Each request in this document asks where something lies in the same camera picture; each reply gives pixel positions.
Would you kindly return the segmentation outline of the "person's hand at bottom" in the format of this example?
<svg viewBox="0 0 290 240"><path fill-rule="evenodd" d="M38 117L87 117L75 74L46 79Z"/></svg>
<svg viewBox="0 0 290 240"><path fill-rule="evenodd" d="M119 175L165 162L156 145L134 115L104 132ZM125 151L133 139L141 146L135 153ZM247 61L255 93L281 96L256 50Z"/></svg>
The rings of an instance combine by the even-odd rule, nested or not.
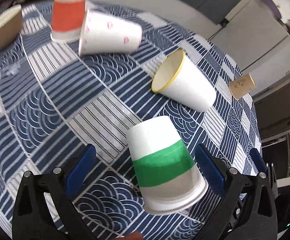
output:
<svg viewBox="0 0 290 240"><path fill-rule="evenodd" d="M120 240L143 240L143 236L140 232L134 231L129 235L119 238Z"/></svg>

